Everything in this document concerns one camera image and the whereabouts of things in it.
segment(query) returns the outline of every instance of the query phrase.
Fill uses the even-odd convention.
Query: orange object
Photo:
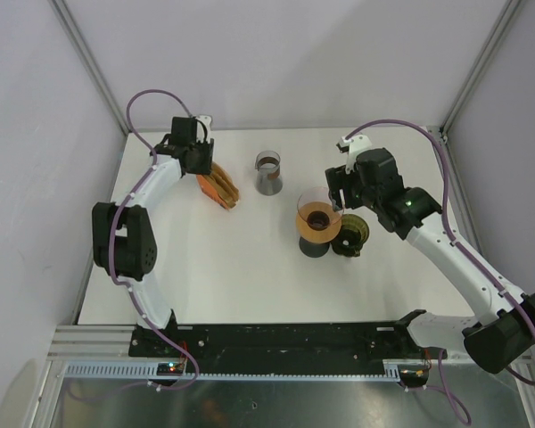
[[[196,179],[202,192],[226,210],[231,210],[240,200],[240,191],[232,178],[216,162],[212,162],[209,176],[196,176]]]

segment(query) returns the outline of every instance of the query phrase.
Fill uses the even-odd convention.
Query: metal beam
[[[129,133],[129,129],[127,126],[127,121],[125,120],[125,116],[123,116],[115,97],[109,89],[107,81],[99,69],[99,66],[95,61],[89,46],[87,46],[86,40],[83,38],[78,24],[75,22],[73,15],[71,15],[70,9],[66,5],[65,0],[48,1],[63,29],[65,30],[68,39],[78,53],[79,59],[85,67],[87,74],[93,81],[97,91],[99,92],[99,95],[102,97],[105,104],[107,104],[107,107],[109,108],[123,135],[127,135]]]
[[[508,0],[501,10],[501,14],[491,29],[490,35],[486,39],[483,48],[475,59],[473,67],[470,69],[464,84],[460,88],[456,100],[442,122],[441,132],[444,136],[448,135],[448,132],[456,122],[458,115],[472,96],[474,89],[482,79],[485,70],[488,68],[491,60],[505,39],[507,31],[511,28],[515,19],[519,15],[519,11],[521,11],[525,3],[527,3],[527,0]]]

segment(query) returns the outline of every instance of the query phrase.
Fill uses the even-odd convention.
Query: tabletop
[[[399,319],[414,309],[472,315],[440,271],[408,243],[387,233],[367,209],[352,211],[370,228],[360,257],[348,259],[330,250],[320,259],[310,259],[301,253],[297,201],[305,190],[326,185],[326,169],[344,164],[346,155],[335,144],[349,132],[211,132],[214,161],[240,189],[237,206],[222,209],[200,191],[195,177],[185,176],[150,213],[158,245],[155,275],[179,324],[365,322]],[[440,169],[424,136],[401,127],[369,128],[365,133],[374,147],[391,151],[406,186],[422,187],[440,202]],[[157,144],[163,133],[143,136]],[[284,187],[273,196],[254,187],[254,161],[264,150],[281,155]],[[113,200],[133,186],[149,162],[146,148],[130,135]],[[126,291],[94,267],[78,322],[131,325],[136,313]]]

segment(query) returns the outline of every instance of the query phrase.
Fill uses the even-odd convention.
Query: wall
[[[49,4],[0,0],[0,426],[71,313],[122,143]]]
[[[486,256],[535,292],[535,0],[449,137]]]
[[[67,3],[122,109],[166,88],[234,129],[440,124],[505,2]],[[164,129],[173,105],[139,100],[136,124]]]

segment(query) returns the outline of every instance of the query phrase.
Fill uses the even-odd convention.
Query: reflective surface
[[[513,378],[476,366],[447,366],[451,390],[465,403],[473,426],[528,427]],[[131,381],[66,380],[79,397],[105,394]],[[436,367],[431,385],[440,385]],[[396,383],[213,382],[184,391],[145,386],[95,403],[63,394],[52,427],[458,427],[446,397],[405,393]]]

